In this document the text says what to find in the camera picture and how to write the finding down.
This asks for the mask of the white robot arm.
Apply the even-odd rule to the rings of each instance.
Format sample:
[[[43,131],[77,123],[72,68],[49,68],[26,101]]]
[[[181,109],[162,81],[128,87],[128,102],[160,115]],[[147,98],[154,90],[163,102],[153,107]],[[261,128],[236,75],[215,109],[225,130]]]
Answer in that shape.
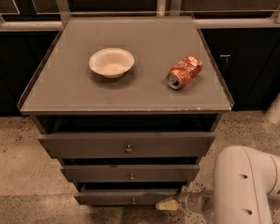
[[[280,208],[280,157],[251,147],[226,147],[217,155],[210,190],[184,187],[156,208],[199,213],[207,224],[273,224],[271,211]]]

